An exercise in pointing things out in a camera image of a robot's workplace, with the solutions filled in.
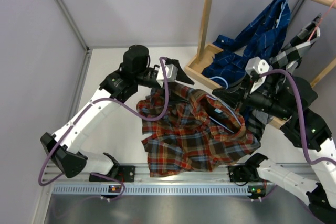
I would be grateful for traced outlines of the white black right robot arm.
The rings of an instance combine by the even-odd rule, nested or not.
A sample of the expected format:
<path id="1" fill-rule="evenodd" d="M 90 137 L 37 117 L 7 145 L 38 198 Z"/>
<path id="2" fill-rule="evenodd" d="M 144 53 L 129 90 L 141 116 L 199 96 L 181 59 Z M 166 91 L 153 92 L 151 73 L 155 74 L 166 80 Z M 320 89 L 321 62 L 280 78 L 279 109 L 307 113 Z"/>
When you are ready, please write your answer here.
<path id="1" fill-rule="evenodd" d="M 303 153 L 318 180 L 306 179 L 255 153 L 244 164 L 229 167 L 230 181 L 272 182 L 300 199 L 321 222 L 335 223 L 335 142 L 325 120 L 309 109 L 317 93 L 305 79 L 293 76 L 278 92 L 274 87 L 253 91 L 252 86 L 246 77 L 236 89 L 217 88 L 212 94 L 232 108 L 248 106 L 285 119 L 280 130 Z"/>

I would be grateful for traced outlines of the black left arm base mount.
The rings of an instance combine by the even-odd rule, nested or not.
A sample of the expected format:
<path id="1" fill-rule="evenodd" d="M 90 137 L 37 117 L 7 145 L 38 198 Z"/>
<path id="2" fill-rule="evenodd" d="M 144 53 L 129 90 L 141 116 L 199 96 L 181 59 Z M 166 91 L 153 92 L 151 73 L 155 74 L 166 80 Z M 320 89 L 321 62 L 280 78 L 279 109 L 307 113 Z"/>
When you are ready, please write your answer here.
<path id="1" fill-rule="evenodd" d="M 131 182 L 134 182 L 135 166 L 133 165 L 114 165 L 112 169 L 104 176 L 108 178 L 116 179 L 123 183 L 124 182 L 131 183 Z M 90 174 L 89 181 L 90 182 L 110 182 L 111 180 Z"/>

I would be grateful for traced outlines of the red brown plaid shirt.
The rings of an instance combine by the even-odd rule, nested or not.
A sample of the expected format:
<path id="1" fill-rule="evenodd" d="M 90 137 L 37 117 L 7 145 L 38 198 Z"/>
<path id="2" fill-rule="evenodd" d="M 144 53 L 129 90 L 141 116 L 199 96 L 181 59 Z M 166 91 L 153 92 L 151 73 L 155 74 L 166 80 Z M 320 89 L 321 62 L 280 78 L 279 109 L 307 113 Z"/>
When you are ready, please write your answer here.
<path id="1" fill-rule="evenodd" d="M 151 177 L 211 172 L 260 148 L 244 118 L 204 90 L 169 84 L 165 115 L 143 121 L 142 140 Z"/>

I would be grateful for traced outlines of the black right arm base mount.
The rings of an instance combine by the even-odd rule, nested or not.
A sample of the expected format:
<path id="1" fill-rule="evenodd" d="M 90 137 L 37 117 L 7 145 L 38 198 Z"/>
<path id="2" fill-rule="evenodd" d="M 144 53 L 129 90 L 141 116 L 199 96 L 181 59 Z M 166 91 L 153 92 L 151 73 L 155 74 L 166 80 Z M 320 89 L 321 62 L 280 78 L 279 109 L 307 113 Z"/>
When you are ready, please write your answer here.
<path id="1" fill-rule="evenodd" d="M 262 182 L 255 167 L 249 165 L 228 166 L 230 182 L 233 183 L 250 183 Z"/>

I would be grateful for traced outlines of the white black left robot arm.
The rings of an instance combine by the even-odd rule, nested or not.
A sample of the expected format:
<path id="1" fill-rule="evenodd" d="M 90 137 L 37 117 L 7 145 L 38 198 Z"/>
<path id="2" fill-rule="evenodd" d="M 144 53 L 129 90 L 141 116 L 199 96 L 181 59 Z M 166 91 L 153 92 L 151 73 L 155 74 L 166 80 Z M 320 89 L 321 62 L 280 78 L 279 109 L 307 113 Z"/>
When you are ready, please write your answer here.
<path id="1" fill-rule="evenodd" d="M 114 157 L 86 152 L 81 147 L 95 127 L 118 106 L 124 106 L 139 86 L 164 90 L 163 111 L 153 118 L 141 117 L 153 122 L 167 111 L 170 83 L 194 84 L 178 60 L 160 57 L 159 62 L 150 67 L 149 49 L 143 45 L 130 46 L 118 69 L 104 78 L 89 102 L 62 128 L 40 138 L 48 159 L 63 175 L 73 178 L 80 173 L 98 173 L 109 182 L 117 179 L 119 164 Z"/>

